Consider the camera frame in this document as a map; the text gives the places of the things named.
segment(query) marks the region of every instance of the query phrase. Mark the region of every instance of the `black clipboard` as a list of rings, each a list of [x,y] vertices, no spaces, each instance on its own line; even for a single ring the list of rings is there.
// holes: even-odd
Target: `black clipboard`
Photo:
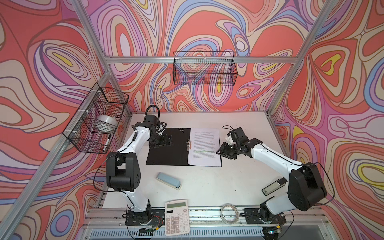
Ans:
[[[172,136],[171,146],[150,148],[146,165],[193,166],[188,164],[190,128],[166,128],[164,133]]]

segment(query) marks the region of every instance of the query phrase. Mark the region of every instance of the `metal grille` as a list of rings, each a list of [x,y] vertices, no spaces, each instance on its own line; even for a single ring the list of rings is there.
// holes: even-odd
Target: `metal grille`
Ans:
[[[232,51],[176,51],[174,84],[234,86],[237,78],[234,54]]]
[[[80,152],[106,153],[117,126],[97,118],[107,115],[119,123],[127,103],[127,94],[114,88],[99,87],[75,127],[69,133],[63,134]]]
[[[147,236],[139,236],[138,228],[130,228],[134,238],[148,238]],[[191,227],[189,234],[167,237],[164,228],[155,231],[152,238],[190,238],[190,237],[262,237],[263,227]],[[90,239],[112,239],[112,238],[129,238],[127,229],[93,229]]]

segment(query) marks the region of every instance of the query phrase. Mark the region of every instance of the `black wire basket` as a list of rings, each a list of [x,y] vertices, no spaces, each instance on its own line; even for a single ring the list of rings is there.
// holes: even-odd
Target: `black wire basket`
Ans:
[[[128,98],[120,90],[99,87],[74,128],[63,134],[79,152],[107,153]],[[103,115],[109,116],[107,122],[100,118]]]
[[[234,86],[237,68],[233,51],[173,52],[175,85]]]

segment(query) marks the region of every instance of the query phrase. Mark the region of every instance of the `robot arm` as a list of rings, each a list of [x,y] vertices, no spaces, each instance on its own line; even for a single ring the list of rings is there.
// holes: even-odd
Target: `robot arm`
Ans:
[[[127,203],[133,204],[129,211],[129,217],[142,224],[148,223],[152,218],[151,203],[145,198],[141,191],[136,189],[140,184],[141,173],[137,161],[137,153],[140,152],[146,141],[149,141],[149,148],[172,145],[172,136],[164,133],[166,123],[160,122],[158,116],[148,114],[151,105],[147,108],[144,120],[132,125],[134,132],[117,150],[107,155],[106,183],[114,191],[122,192],[126,196]],[[118,168],[125,163],[125,169]]]
[[[228,133],[226,142],[217,154],[229,159],[236,159],[239,154],[247,155],[275,169],[288,181],[288,192],[260,205],[260,219],[266,223],[283,211],[296,208],[307,211],[327,195],[319,170],[314,164],[292,160],[256,138],[248,139],[241,127]]]

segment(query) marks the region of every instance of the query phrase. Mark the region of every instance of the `psychedelic patterned wall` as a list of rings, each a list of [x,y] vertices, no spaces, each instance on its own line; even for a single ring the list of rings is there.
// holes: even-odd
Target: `psychedelic patterned wall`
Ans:
[[[0,220],[102,74],[69,0],[0,1]],[[69,146],[13,239],[73,239],[103,157]]]
[[[174,112],[264,111],[289,68],[281,63],[244,64],[245,72],[239,72],[235,86],[175,86],[173,64],[142,63],[135,71],[124,64],[114,66],[121,89],[130,96],[132,112],[143,112],[151,104]]]
[[[236,56],[296,56],[321,0],[92,1],[86,10],[109,56],[173,56],[233,50]],[[264,111],[288,65],[238,64],[234,87],[174,86],[172,64],[114,64],[132,111]]]
[[[383,1],[339,1],[273,114],[291,157],[327,170],[343,240],[384,239],[383,39]]]

